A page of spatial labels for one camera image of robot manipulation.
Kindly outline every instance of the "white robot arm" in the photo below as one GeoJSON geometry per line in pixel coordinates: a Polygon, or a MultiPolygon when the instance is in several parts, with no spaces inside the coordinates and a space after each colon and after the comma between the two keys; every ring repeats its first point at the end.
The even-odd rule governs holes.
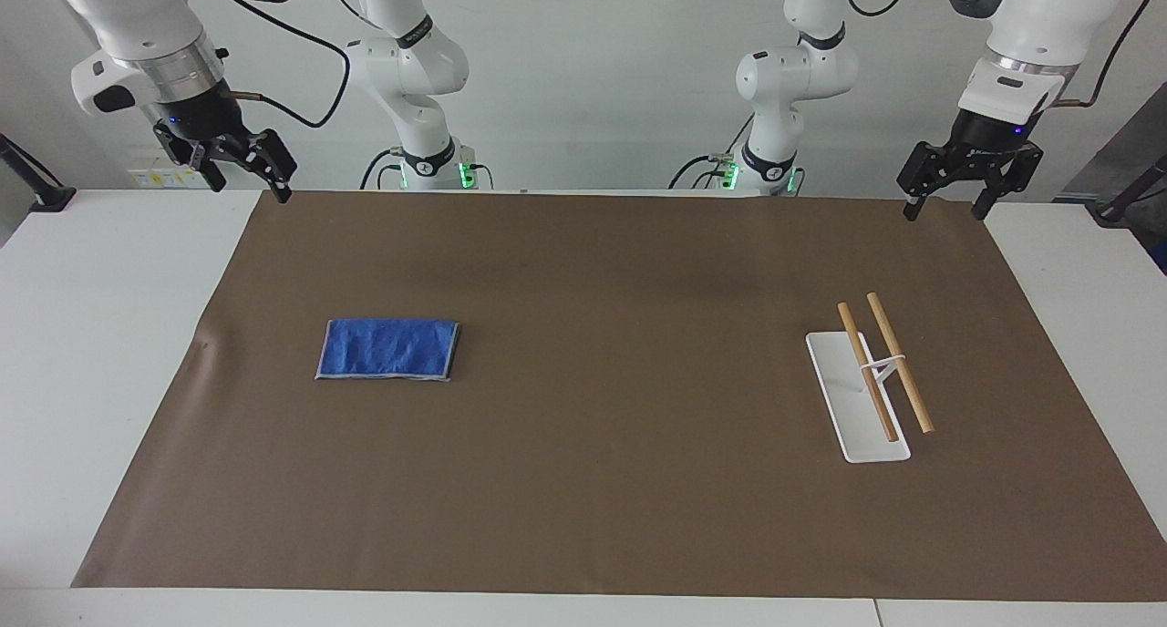
{"type": "Polygon", "coordinates": [[[446,114],[429,98],[466,86],[466,54],[434,26],[421,0],[361,0],[361,8],[390,37],[352,42],[348,53],[358,84],[389,112],[401,138],[406,187],[473,186],[474,152],[450,135],[446,114]]]}
{"type": "Polygon", "coordinates": [[[754,125],[736,147],[736,187],[762,195],[784,187],[803,132],[794,104],[851,90],[859,58],[845,40],[846,0],[785,0],[787,21],[798,46],[747,55],[738,65],[738,92],[754,107],[754,125]]]}
{"type": "Polygon", "coordinates": [[[993,26],[959,113],[943,146],[916,145],[897,182],[916,220],[924,200],[959,180],[984,181],[973,207],[985,218],[998,198],[1022,191],[1042,151],[1028,140],[1083,62],[1098,26],[1119,0],[950,0],[965,16],[993,26]]]}
{"type": "Polygon", "coordinates": [[[221,190],[226,180],[214,160],[233,162],[287,201],[295,161],[275,131],[245,127],[237,100],[224,96],[226,51],[214,48],[187,0],[68,1],[102,47],[72,71],[86,112],[151,106],[159,116],[154,133],[175,163],[221,190]]]}

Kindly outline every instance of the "brown table cover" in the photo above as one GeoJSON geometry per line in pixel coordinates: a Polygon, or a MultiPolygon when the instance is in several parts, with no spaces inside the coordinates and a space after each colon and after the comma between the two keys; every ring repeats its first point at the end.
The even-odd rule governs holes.
{"type": "MultiPolygon", "coordinates": [[[[133,383],[132,376],[111,383],[133,383]]],[[[75,586],[1167,600],[967,205],[300,193],[251,216],[75,586]],[[803,341],[878,291],[938,432],[848,465],[803,341]],[[450,383],[314,381],[333,318],[450,383]]]]}

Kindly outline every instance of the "wooden chopstick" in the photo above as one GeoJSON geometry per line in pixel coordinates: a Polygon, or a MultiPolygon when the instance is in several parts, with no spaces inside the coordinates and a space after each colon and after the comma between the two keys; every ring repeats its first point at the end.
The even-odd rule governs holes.
{"type": "MultiPolygon", "coordinates": [[[[871,304],[872,312],[875,313],[875,321],[879,322],[879,329],[883,334],[883,341],[887,342],[888,351],[893,356],[903,356],[903,349],[900,348],[900,341],[896,340],[895,332],[892,330],[892,322],[887,319],[887,312],[883,311],[883,302],[880,301],[879,294],[874,292],[867,294],[867,302],[871,304]]],[[[924,398],[920,395],[920,388],[916,386],[916,378],[911,376],[908,357],[900,358],[897,365],[903,389],[908,391],[908,400],[911,402],[911,410],[916,413],[916,422],[920,423],[921,431],[924,433],[936,431],[932,417],[924,406],[924,398]]]]}
{"type": "Polygon", "coordinates": [[[875,412],[879,413],[879,422],[883,425],[883,433],[887,436],[887,441],[895,443],[900,439],[900,434],[895,432],[892,414],[887,412],[887,405],[883,403],[883,393],[880,391],[879,384],[875,383],[875,374],[872,371],[872,368],[864,367],[869,364],[871,361],[867,360],[867,354],[864,353],[864,343],[859,340],[859,329],[855,328],[855,319],[851,315],[851,306],[847,306],[846,301],[839,304],[839,316],[843,318],[843,327],[847,329],[847,335],[851,337],[851,348],[855,350],[855,361],[859,362],[859,369],[864,375],[864,383],[867,384],[867,393],[872,396],[872,403],[875,404],[875,412]]]}

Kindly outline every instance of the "white stand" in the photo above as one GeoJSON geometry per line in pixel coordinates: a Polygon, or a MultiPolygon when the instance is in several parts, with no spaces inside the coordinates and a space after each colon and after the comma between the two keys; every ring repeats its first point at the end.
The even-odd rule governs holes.
{"type": "MultiPolygon", "coordinates": [[[[859,333],[859,340],[864,344],[867,360],[871,361],[872,353],[862,333],[859,333]]],[[[831,422],[834,424],[834,433],[839,437],[843,458],[852,464],[903,461],[911,458],[911,450],[903,438],[903,430],[900,429],[892,399],[883,388],[883,382],[896,370],[903,356],[893,356],[864,365],[875,372],[875,385],[883,396],[883,405],[887,406],[892,424],[895,425],[895,433],[899,436],[896,441],[888,443],[883,425],[864,383],[864,368],[855,364],[855,353],[851,348],[847,333],[843,330],[809,333],[806,347],[810,349],[810,360],[815,364],[815,374],[818,375],[818,384],[826,399],[831,422]]]]}

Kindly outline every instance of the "blue towel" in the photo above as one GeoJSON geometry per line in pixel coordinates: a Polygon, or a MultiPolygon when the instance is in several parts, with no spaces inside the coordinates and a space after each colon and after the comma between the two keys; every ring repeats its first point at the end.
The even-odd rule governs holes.
{"type": "Polygon", "coordinates": [[[316,378],[449,381],[457,322],[331,320],[316,378]]]}

